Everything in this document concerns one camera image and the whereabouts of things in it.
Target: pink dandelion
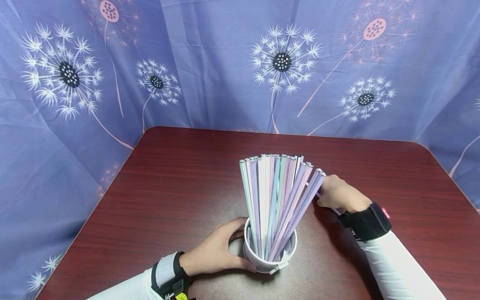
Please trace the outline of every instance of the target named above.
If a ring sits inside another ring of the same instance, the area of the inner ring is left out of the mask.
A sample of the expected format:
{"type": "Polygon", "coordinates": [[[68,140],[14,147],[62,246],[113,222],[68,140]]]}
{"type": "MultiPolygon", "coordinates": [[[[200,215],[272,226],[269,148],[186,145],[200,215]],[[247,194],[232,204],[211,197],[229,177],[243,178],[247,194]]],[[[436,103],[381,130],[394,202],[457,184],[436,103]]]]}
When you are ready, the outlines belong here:
{"type": "Polygon", "coordinates": [[[347,52],[318,85],[297,117],[343,61],[353,61],[357,66],[384,61],[389,53],[411,38],[411,26],[420,15],[413,0],[365,0],[338,39],[347,47],[347,52]]]}
{"type": "MultiPolygon", "coordinates": [[[[81,0],[90,17],[90,24],[97,28],[105,44],[137,47],[138,21],[140,16],[134,11],[132,0],[81,0]]],[[[117,70],[112,62],[117,90],[117,100],[123,117],[117,70]]]]}

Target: dandelion print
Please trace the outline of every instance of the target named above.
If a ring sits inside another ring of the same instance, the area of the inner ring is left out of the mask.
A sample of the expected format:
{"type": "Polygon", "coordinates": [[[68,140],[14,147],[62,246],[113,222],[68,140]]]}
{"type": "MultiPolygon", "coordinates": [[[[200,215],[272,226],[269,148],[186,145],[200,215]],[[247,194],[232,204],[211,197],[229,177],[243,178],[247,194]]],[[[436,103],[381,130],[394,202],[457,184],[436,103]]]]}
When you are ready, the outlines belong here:
{"type": "Polygon", "coordinates": [[[117,142],[117,139],[96,116],[102,100],[97,86],[103,79],[96,60],[90,55],[92,48],[83,37],[75,37],[70,28],[62,24],[48,26],[37,24],[34,34],[23,38],[27,53],[22,57],[27,67],[22,78],[30,90],[34,90],[40,103],[56,107],[56,112],[66,121],[75,120],[80,111],[86,110],[100,126],[117,142]]]}
{"type": "Polygon", "coordinates": [[[262,36],[252,48],[252,67],[257,71],[253,75],[255,83],[261,85],[266,82],[271,86],[271,115],[276,133],[279,131],[273,117],[274,95],[297,92],[299,84],[311,80],[311,70],[322,50],[322,45],[314,43],[315,40],[316,33],[313,30],[300,32],[294,24],[285,30],[271,26],[268,34],[262,36]]]}
{"type": "Polygon", "coordinates": [[[297,117],[343,61],[352,60],[359,66],[384,61],[389,53],[411,38],[411,26],[420,15],[413,0],[365,0],[339,38],[340,44],[347,47],[347,53],[318,85],[297,117]]]}
{"type": "MultiPolygon", "coordinates": [[[[134,11],[132,0],[81,0],[90,18],[90,24],[97,28],[105,44],[108,42],[121,46],[138,46],[136,33],[140,15],[134,11]]],[[[112,62],[117,100],[123,117],[117,70],[112,62]]]]}
{"type": "Polygon", "coordinates": [[[30,281],[28,282],[28,290],[31,292],[38,291],[42,286],[45,285],[45,279],[47,276],[42,272],[35,272],[34,275],[30,275],[30,281]]]}
{"type": "Polygon", "coordinates": [[[45,264],[42,268],[45,269],[45,272],[49,272],[51,274],[60,263],[61,257],[61,254],[49,257],[48,260],[45,261],[45,264]]]}
{"type": "Polygon", "coordinates": [[[358,79],[346,91],[346,96],[342,96],[338,101],[338,105],[344,110],[338,116],[320,124],[308,135],[312,135],[323,125],[341,116],[351,122],[368,119],[373,113],[392,104],[392,99],[396,96],[396,90],[391,88],[392,85],[393,82],[387,81],[383,76],[358,79]]]}
{"type": "Polygon", "coordinates": [[[179,81],[174,74],[167,74],[168,69],[154,60],[137,63],[137,83],[148,91],[148,99],[142,110],[143,132],[145,132],[145,107],[150,99],[158,100],[161,105],[177,104],[181,95],[179,81]]]}
{"type": "MultiPolygon", "coordinates": [[[[479,108],[480,110],[480,98],[477,99],[477,103],[475,103],[475,106],[479,108]]],[[[452,169],[450,170],[450,172],[448,173],[448,175],[450,177],[453,177],[453,175],[455,174],[455,171],[456,169],[458,168],[458,166],[460,165],[460,163],[462,162],[463,160],[463,156],[465,155],[465,153],[468,151],[468,149],[473,145],[475,144],[476,141],[480,140],[480,134],[473,139],[473,141],[471,141],[462,151],[462,154],[460,155],[460,157],[458,158],[458,160],[456,161],[456,163],[453,165],[452,169]]]]}

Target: right hand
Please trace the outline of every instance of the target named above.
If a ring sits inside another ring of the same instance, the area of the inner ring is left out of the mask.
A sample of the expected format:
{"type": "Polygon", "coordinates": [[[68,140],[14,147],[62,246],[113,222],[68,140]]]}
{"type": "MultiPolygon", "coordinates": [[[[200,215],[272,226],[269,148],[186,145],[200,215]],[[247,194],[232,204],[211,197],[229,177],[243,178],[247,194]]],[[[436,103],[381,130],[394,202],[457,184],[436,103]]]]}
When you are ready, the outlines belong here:
{"type": "Polygon", "coordinates": [[[352,187],[337,175],[325,178],[320,188],[322,195],[317,204],[333,209],[343,208],[349,213],[366,210],[372,201],[359,190],[352,187]]]}

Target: dandelion stem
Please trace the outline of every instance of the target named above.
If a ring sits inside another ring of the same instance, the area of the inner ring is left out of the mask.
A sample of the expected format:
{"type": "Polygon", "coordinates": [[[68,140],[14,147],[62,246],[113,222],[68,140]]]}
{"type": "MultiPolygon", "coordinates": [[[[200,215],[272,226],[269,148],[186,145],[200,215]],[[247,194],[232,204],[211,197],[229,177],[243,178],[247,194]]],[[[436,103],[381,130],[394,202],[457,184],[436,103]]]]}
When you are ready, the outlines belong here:
{"type": "Polygon", "coordinates": [[[142,125],[143,125],[143,132],[145,133],[145,118],[144,118],[144,113],[145,113],[145,107],[147,106],[148,101],[150,101],[150,96],[148,97],[147,101],[145,101],[144,104],[144,109],[142,109],[142,125]]]}
{"type": "Polygon", "coordinates": [[[115,75],[115,87],[117,88],[117,99],[119,101],[120,113],[121,113],[121,116],[123,118],[123,109],[121,108],[119,83],[117,81],[117,71],[115,70],[115,64],[113,63],[113,60],[112,60],[112,66],[113,66],[113,74],[115,75]]]}
{"type": "MultiPolygon", "coordinates": [[[[276,84],[278,84],[279,75],[280,75],[280,72],[278,72],[276,74],[276,81],[277,81],[276,84]]],[[[270,99],[270,108],[271,108],[270,109],[270,114],[272,116],[272,123],[273,123],[273,128],[275,129],[275,133],[280,134],[280,132],[278,131],[278,128],[276,127],[276,124],[275,124],[275,118],[273,117],[273,96],[274,96],[274,94],[275,94],[275,89],[272,89],[272,98],[270,99]]]]}
{"type": "Polygon", "coordinates": [[[473,141],[471,141],[471,143],[469,143],[465,149],[463,149],[463,152],[462,154],[460,155],[460,158],[458,159],[458,161],[455,163],[455,165],[453,166],[453,168],[450,170],[450,173],[448,173],[448,175],[450,177],[453,177],[453,174],[455,174],[455,171],[456,171],[456,168],[460,165],[460,163],[462,162],[462,159],[463,159],[463,156],[465,155],[465,152],[467,152],[468,148],[470,148],[470,146],[472,146],[478,139],[480,139],[480,135],[477,136],[473,141]]]}
{"type": "Polygon", "coordinates": [[[340,117],[341,115],[342,115],[342,114],[339,114],[338,116],[333,117],[333,118],[331,118],[330,120],[325,121],[325,122],[323,122],[322,124],[318,125],[318,127],[315,128],[311,133],[307,134],[307,136],[312,135],[315,131],[317,131],[317,129],[319,129],[319,128],[322,127],[323,125],[327,124],[328,122],[330,122],[330,121],[332,121],[332,120],[335,120],[336,118],[340,117]]]}
{"type": "Polygon", "coordinates": [[[358,42],[355,46],[352,47],[352,49],[350,49],[343,57],[342,59],[338,62],[338,64],[336,64],[336,66],[333,68],[333,70],[330,71],[330,73],[325,77],[325,79],[323,79],[323,81],[320,83],[320,85],[318,85],[318,87],[315,89],[315,91],[313,92],[313,94],[310,96],[310,98],[307,100],[307,102],[305,103],[305,105],[302,107],[302,109],[300,110],[299,114],[297,115],[297,118],[301,115],[301,113],[303,113],[303,111],[305,110],[305,108],[307,107],[307,105],[310,103],[310,101],[313,99],[313,97],[315,96],[315,94],[318,92],[318,90],[320,89],[320,87],[325,83],[325,81],[330,77],[330,75],[332,75],[333,72],[335,72],[335,70],[338,68],[338,66],[345,60],[345,58],[348,57],[348,55],[358,46],[360,45],[360,43],[363,42],[363,39],[358,42]]]}
{"type": "Polygon", "coordinates": [[[105,22],[105,30],[103,31],[103,39],[105,41],[105,45],[107,44],[107,26],[108,26],[108,21],[105,22]]]}
{"type": "Polygon", "coordinates": [[[123,146],[129,148],[129,149],[132,149],[133,150],[133,147],[122,142],[121,140],[117,139],[113,134],[110,133],[110,131],[108,131],[107,128],[105,128],[105,126],[103,126],[102,122],[100,122],[100,120],[96,117],[96,114],[95,113],[92,113],[92,115],[95,117],[96,121],[98,122],[98,124],[100,124],[100,126],[102,126],[103,130],[105,130],[108,134],[110,134],[111,137],[113,137],[115,139],[115,141],[119,142],[120,144],[122,144],[123,146]]]}

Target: dark red table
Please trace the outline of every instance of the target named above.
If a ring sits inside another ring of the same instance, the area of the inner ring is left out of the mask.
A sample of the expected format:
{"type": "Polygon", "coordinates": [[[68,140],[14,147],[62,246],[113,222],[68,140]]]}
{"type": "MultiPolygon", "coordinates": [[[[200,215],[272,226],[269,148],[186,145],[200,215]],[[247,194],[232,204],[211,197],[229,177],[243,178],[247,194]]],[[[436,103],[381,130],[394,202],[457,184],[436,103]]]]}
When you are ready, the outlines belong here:
{"type": "MultiPolygon", "coordinates": [[[[408,142],[156,127],[135,147],[38,299],[85,299],[188,250],[247,214],[238,160],[304,155],[386,207],[394,232],[449,300],[480,298],[480,217],[432,154],[408,142]]],[[[190,295],[225,299],[381,299],[350,234],[313,204],[290,265],[225,272],[190,295]]]]}

